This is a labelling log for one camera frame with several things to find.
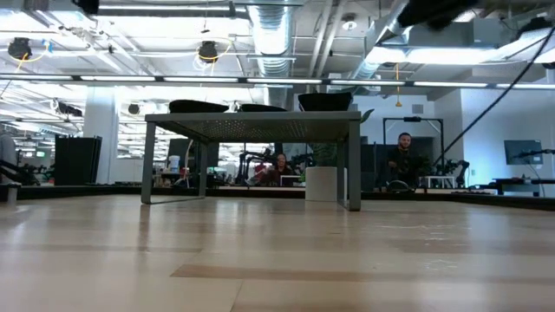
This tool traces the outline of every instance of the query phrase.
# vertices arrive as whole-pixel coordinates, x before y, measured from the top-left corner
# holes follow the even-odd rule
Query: metal table
[[[360,112],[272,112],[149,114],[142,176],[141,201],[151,202],[156,127],[200,142],[199,196],[206,195],[208,143],[336,143],[337,200],[350,211],[361,209]],[[349,202],[342,201],[345,148],[349,149]]]

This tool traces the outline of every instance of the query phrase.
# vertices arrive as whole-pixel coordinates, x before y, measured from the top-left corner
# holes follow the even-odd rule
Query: black bowl
[[[287,112],[287,109],[262,104],[242,104],[239,112]]]
[[[223,113],[229,107],[203,101],[175,100],[170,102],[170,113]]]
[[[349,109],[353,102],[350,92],[336,94],[300,94],[298,101],[306,112],[340,112]]]

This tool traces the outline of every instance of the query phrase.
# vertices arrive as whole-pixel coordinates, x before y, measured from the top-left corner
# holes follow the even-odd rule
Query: wooden floor
[[[138,196],[0,207],[0,311],[555,311],[555,214]]]

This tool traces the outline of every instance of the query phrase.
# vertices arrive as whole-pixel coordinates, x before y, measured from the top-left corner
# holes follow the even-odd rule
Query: exposed ceiling
[[[15,8],[0,7],[0,62],[2,73],[21,74],[65,74],[65,75],[213,75],[213,76],[258,76],[260,68],[255,49],[251,21],[244,19],[248,9],[234,1],[237,18],[215,17],[216,13],[227,10],[226,1],[102,1],[101,6],[116,8],[123,5],[148,6],[155,4],[187,5],[186,17],[182,10],[175,10],[171,17],[160,17],[167,13],[162,10],[148,10],[148,15],[124,10],[126,16],[85,16],[78,11],[20,11]],[[393,5],[391,0],[335,1],[330,19],[323,25],[325,1],[289,1],[293,6],[292,46],[287,55],[293,59],[290,76],[307,77],[310,59],[321,28],[324,39],[328,38],[336,18],[337,5],[345,3],[343,14],[354,14],[356,27],[344,29],[339,23],[335,39],[323,65],[323,76],[331,73],[344,74],[354,70],[368,52],[364,38],[372,21],[387,16]],[[519,4],[502,7],[496,2],[476,8],[470,19],[482,15],[500,18],[525,15],[527,20],[546,12],[543,4]],[[32,48],[31,61],[20,63],[7,53],[8,46],[15,37],[27,37]],[[203,41],[215,41],[220,58],[214,65],[204,64],[197,57],[197,48]],[[398,68],[380,66],[377,74],[382,79],[428,80],[428,81],[487,81],[508,82],[522,69],[524,62],[504,62],[489,65],[434,65],[403,62]],[[526,77],[528,81],[542,75],[541,65]],[[137,135],[145,132],[140,124],[144,114],[165,113],[167,103],[175,99],[210,101],[221,104],[263,103],[264,88],[202,88],[202,87],[117,87],[117,99],[122,105],[123,120],[121,134]],[[62,120],[51,109],[52,99],[58,99],[85,111],[87,87],[71,84],[40,84],[29,81],[0,81],[0,118],[24,118]],[[396,88],[382,88],[379,94],[396,93]],[[404,88],[403,94],[427,94],[432,98],[438,90],[430,88]],[[141,106],[139,114],[127,112],[130,104]],[[35,127],[15,127],[34,136]],[[82,123],[35,123],[41,129],[59,133],[76,134],[82,130]]]

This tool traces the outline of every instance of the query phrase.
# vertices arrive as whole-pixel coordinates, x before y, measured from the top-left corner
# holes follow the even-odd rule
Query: table leg
[[[345,201],[345,144],[337,142],[337,201]]]
[[[153,163],[154,163],[154,141],[156,139],[156,124],[147,123],[147,138],[145,140],[145,156],[142,165],[142,184],[140,185],[140,201],[143,204],[152,204],[153,192]]]
[[[361,210],[361,124],[349,122],[349,210]]]
[[[206,196],[206,170],[208,169],[208,145],[200,142],[199,196]]]

